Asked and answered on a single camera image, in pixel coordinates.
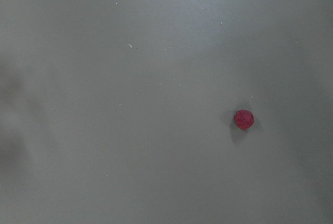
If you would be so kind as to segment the red strawberry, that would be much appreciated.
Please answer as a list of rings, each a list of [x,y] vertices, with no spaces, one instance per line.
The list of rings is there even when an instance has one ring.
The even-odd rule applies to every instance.
[[[239,129],[246,130],[254,124],[254,116],[248,110],[238,110],[234,115],[234,123]]]

